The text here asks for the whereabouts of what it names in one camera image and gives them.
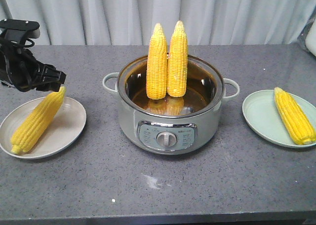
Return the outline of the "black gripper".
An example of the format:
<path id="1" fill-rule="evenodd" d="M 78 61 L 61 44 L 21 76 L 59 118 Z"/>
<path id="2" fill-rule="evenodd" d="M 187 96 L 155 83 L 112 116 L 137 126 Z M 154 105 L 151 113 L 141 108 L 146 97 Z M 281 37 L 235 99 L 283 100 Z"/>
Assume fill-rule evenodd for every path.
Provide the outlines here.
<path id="1" fill-rule="evenodd" d="M 4 19 L 0 22 L 0 80 L 21 92 L 59 91 L 66 79 L 62 71 L 39 62 L 29 48 L 40 36 L 36 21 Z"/>

